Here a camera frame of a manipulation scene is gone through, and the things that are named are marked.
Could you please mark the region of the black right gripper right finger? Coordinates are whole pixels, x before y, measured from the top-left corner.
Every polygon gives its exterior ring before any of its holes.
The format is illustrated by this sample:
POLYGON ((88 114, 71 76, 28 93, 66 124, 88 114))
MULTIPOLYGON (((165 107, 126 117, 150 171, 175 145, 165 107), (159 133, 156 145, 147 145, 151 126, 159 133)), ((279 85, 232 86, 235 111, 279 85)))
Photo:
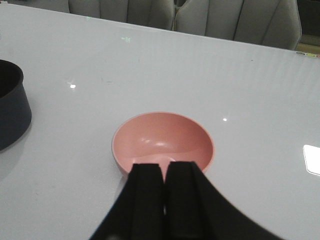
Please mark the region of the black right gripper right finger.
POLYGON ((232 205, 195 162, 171 162, 165 190, 168 240, 279 239, 232 205))

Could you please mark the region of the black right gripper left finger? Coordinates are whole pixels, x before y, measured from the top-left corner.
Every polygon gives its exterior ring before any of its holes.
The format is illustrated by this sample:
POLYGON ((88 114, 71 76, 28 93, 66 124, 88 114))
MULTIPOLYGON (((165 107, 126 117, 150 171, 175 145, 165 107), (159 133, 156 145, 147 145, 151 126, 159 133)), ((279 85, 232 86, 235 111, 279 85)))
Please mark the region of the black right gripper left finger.
POLYGON ((134 164, 127 181, 92 240, 161 240, 164 182, 158 164, 134 164))

